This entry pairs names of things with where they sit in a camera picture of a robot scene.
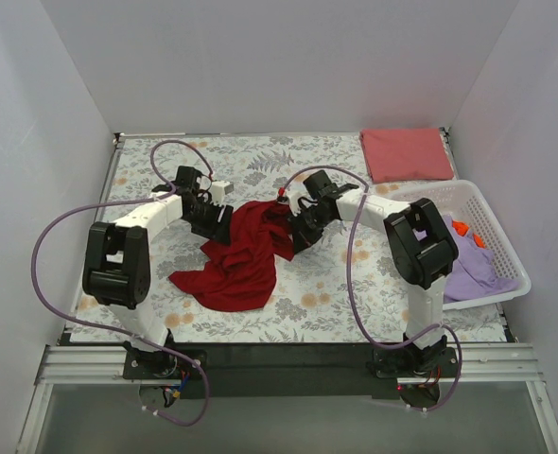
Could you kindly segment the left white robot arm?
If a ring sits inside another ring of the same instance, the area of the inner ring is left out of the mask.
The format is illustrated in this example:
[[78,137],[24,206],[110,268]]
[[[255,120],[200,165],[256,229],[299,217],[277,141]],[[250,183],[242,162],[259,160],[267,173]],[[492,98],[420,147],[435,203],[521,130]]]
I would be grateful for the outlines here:
[[234,208],[224,199],[234,185],[215,181],[202,189],[202,177],[194,167],[180,166],[175,180],[155,187],[147,202],[113,222],[94,223],[88,234],[83,291],[110,309],[128,332],[128,346],[147,352],[145,366],[159,378],[176,371],[178,357],[164,346],[169,331],[148,298],[151,241],[178,220],[197,236],[223,245],[231,241]]

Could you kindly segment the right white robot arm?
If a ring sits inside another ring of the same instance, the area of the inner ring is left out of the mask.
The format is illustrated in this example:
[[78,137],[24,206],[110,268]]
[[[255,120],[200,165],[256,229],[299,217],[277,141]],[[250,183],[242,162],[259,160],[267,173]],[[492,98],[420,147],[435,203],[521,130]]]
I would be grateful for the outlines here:
[[[289,206],[288,222],[295,253],[321,240],[333,221],[352,224],[347,245],[346,285],[356,324],[375,347],[404,353],[406,368],[414,375],[426,375],[439,363],[435,349],[445,344],[443,307],[446,278],[459,255],[442,215],[429,199],[393,201],[374,195],[364,181],[342,186],[332,182],[325,170],[315,166],[304,181],[305,193],[287,186],[278,200]],[[358,315],[352,283],[352,252],[359,225],[384,234],[389,242],[392,262],[407,284],[409,320],[404,340],[397,344],[375,341]]]

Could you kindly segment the dark red t shirt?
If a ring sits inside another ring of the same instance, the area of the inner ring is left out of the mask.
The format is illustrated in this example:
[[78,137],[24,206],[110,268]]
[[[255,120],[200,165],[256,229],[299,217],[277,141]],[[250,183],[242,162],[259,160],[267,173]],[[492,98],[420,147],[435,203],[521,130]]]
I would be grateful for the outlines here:
[[289,214],[289,207],[278,201],[245,203],[233,213],[231,244],[207,241],[201,246],[208,257],[204,268],[175,271],[169,282],[214,311],[263,308],[277,281],[275,258],[294,257]]

